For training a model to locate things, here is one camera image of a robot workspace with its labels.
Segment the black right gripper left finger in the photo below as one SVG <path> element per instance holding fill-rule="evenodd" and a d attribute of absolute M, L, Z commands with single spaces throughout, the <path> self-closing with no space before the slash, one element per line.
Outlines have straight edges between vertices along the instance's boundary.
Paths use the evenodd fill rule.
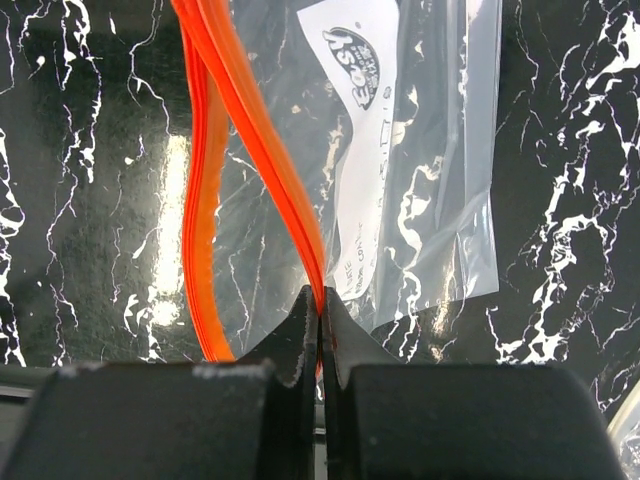
<path fill-rule="evenodd" d="M 240 359 L 52 372 L 5 479 L 310 479 L 319 318 L 309 287 Z"/>

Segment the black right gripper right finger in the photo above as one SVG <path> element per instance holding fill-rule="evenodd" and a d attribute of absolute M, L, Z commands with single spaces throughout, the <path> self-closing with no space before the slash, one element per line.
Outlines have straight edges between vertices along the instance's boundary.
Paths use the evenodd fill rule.
<path fill-rule="evenodd" d="M 327 289 L 319 334 L 332 479 L 620 479 L 584 383 L 553 366 L 403 364 Z"/>

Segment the clear bag with orange zipper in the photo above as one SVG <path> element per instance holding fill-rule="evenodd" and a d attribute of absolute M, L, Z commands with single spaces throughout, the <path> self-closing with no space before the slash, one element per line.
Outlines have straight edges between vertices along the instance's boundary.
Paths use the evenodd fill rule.
<path fill-rule="evenodd" d="M 495 292 L 498 1 L 176 1 L 182 230 L 204 357 L 332 288 L 410 359 L 428 309 Z"/>

